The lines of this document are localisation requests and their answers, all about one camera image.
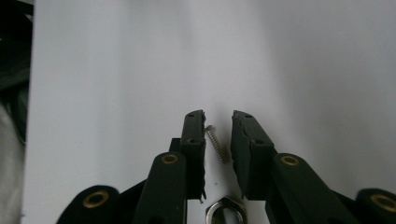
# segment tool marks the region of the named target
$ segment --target gray fabric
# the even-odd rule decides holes
[[[0,223],[21,221],[24,147],[14,124],[0,104]]]

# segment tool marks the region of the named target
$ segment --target brass ring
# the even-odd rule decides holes
[[[164,164],[172,164],[178,161],[178,156],[174,154],[164,155],[161,160]]]
[[[91,199],[95,196],[101,196],[102,198],[97,202],[92,202]],[[108,193],[105,190],[98,190],[87,197],[85,197],[84,202],[82,205],[86,208],[94,208],[104,204],[108,199]]]
[[[381,208],[389,212],[396,213],[396,202],[390,197],[382,194],[373,194],[370,199],[373,203],[380,206]]]
[[[292,156],[283,156],[280,158],[280,160],[287,165],[298,165],[300,163],[296,158]]]

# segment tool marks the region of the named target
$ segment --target white surface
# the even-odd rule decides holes
[[[203,109],[226,146],[234,109],[330,188],[396,192],[393,1],[48,1],[35,5],[23,223],[54,223],[96,184],[124,191]],[[206,148],[204,204],[239,196]],[[251,223],[263,203],[247,204]]]
[[[0,223],[21,223],[24,146],[0,103]]]

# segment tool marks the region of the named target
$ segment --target metal screw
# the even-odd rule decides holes
[[[220,144],[218,142],[218,139],[215,137],[215,135],[211,132],[212,130],[212,125],[209,125],[205,128],[206,134],[209,137],[210,141],[212,142],[213,147],[215,150],[218,152],[218,155],[223,163],[225,163],[225,158],[224,158],[224,153],[220,147]]]

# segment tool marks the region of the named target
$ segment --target silver screw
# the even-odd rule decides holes
[[[220,147],[220,144],[218,142],[218,139],[216,136],[211,132],[212,130],[212,125],[209,125],[205,128],[206,134],[209,137],[210,141],[212,142],[213,147],[215,150],[218,152],[218,155],[223,163],[225,163],[225,158],[224,158],[224,153]]]

